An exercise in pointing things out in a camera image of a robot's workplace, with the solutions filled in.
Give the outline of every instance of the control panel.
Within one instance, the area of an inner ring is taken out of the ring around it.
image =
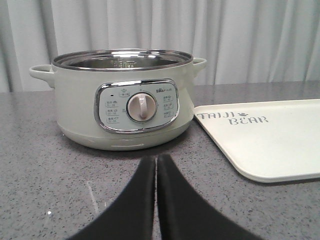
[[[95,94],[95,120],[111,133],[155,131],[178,114],[177,86],[168,78],[105,83]]]

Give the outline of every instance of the paw print logo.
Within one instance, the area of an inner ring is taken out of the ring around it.
[[[246,117],[246,116],[248,116],[249,114],[244,113],[244,112],[240,112],[240,113],[238,113],[238,115],[241,116],[241,117]]]

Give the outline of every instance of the stainless steel inner pot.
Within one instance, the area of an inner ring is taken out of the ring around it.
[[[65,69],[124,72],[163,69],[187,64],[193,56],[173,50],[111,49],[64,54],[52,64]]]

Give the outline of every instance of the cooker base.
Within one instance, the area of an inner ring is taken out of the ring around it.
[[[100,150],[130,151],[151,148],[169,142],[182,134],[189,125],[190,122],[172,130],[158,130],[149,136],[144,135],[130,138],[125,138],[128,135],[124,135],[123,138],[97,138],[80,135],[61,126],[59,127],[64,135],[80,145]]]

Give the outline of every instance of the white tray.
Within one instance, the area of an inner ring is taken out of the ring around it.
[[[198,106],[194,115],[251,180],[320,177],[320,99]]]

